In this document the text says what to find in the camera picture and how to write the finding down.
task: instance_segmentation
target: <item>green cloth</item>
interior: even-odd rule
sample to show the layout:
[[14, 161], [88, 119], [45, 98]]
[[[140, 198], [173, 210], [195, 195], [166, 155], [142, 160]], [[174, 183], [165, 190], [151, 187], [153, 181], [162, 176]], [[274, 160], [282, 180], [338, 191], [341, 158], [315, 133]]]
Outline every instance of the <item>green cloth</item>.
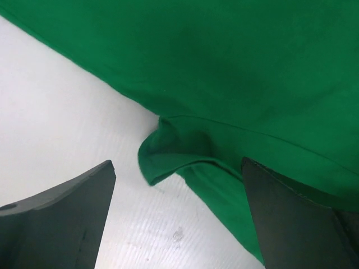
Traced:
[[160, 115], [145, 178], [182, 175], [260, 261], [244, 156], [359, 197], [358, 0], [0, 0], [0, 14]]

